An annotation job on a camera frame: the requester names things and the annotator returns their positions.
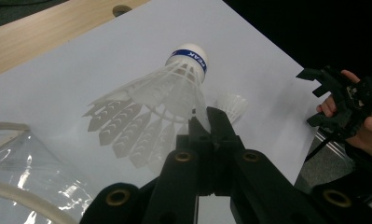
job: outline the white table surface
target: white table surface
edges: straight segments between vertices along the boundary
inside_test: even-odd
[[[207,105],[232,91],[249,102],[234,129],[247,148],[265,153],[295,183],[315,135],[306,118],[318,84],[302,67],[222,1],[154,0],[0,75],[0,121],[27,123],[62,160],[97,189],[155,177],[116,159],[88,133],[82,116],[104,94],[162,67],[172,50],[195,43],[208,54]],[[200,200],[200,223],[234,223],[228,198]]]

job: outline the shuttlecock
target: shuttlecock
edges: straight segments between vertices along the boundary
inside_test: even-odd
[[[158,173],[191,117],[210,131],[201,90],[207,62],[199,46],[178,47],[164,67],[92,102],[88,131],[98,131],[101,146],[111,145],[118,158]]]
[[[220,94],[217,99],[217,108],[226,112],[231,123],[244,114],[247,106],[247,100],[234,93],[227,92]]]

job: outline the plastic bag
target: plastic bag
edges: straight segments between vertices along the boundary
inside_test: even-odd
[[[78,222],[97,191],[26,127],[0,123],[0,223],[54,223],[56,217],[56,222]],[[29,200],[32,209],[14,198]]]

